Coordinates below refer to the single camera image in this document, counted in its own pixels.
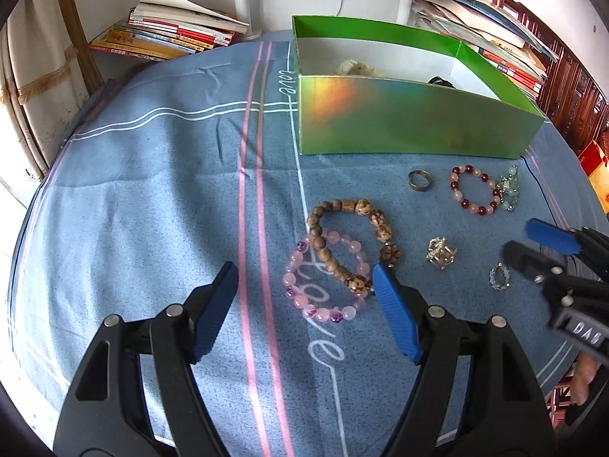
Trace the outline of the operator hand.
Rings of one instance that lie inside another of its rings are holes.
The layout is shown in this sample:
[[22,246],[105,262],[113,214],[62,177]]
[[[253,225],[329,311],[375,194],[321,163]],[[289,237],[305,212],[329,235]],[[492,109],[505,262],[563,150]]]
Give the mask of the operator hand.
[[593,356],[581,352],[575,363],[571,379],[571,404],[583,406],[590,396],[590,384],[595,379],[599,365]]

